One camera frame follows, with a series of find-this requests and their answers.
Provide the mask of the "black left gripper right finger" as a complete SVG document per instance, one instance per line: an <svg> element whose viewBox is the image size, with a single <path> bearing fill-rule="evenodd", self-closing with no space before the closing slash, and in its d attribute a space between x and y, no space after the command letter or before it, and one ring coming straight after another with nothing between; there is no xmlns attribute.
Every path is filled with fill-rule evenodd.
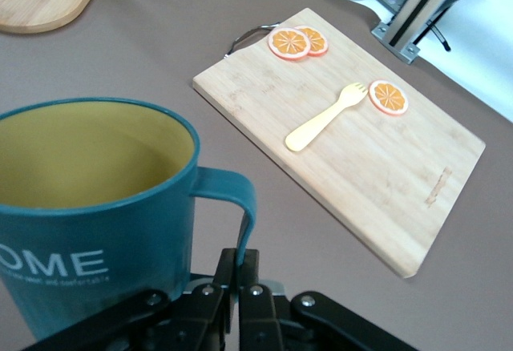
<svg viewBox="0 0 513 351"><path fill-rule="evenodd" d="M259 252L239 268L241 350L413 350L414 347L326 295L288 299L281 284L259 278Z"/></svg>

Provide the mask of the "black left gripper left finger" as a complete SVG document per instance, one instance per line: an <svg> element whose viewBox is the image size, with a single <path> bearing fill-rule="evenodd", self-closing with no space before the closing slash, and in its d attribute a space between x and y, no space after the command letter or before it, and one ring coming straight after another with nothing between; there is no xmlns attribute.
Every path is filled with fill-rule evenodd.
<svg viewBox="0 0 513 351"><path fill-rule="evenodd" d="M28 350L223 350L236 290L236 249L180 298L150 289L27 347Z"/></svg>

